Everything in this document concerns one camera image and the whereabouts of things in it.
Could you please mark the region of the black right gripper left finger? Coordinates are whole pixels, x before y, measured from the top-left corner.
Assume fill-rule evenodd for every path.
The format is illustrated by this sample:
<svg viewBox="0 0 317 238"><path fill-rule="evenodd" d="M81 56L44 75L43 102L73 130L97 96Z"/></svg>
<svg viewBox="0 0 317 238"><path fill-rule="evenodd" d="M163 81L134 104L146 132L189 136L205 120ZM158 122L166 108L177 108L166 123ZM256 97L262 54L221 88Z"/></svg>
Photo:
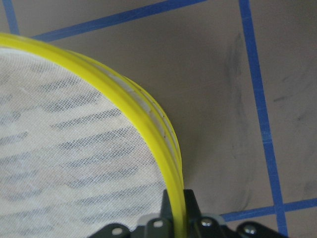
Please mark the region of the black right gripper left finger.
<svg viewBox="0 0 317 238"><path fill-rule="evenodd" d="M151 214L145 225L146 238L172 238L173 215L167 190L163 191L160 212Z"/></svg>

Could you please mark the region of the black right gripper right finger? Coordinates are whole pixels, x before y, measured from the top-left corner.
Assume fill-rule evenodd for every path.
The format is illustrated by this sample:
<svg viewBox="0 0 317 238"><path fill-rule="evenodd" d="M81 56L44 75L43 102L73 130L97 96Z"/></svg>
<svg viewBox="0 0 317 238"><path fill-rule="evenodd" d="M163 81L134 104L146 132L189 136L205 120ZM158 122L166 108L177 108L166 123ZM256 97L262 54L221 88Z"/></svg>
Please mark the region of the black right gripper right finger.
<svg viewBox="0 0 317 238"><path fill-rule="evenodd" d="M184 197L189 227L189 238L227 238L223 229L226 226L226 223L220 215L202 213L193 190L185 189Z"/></svg>

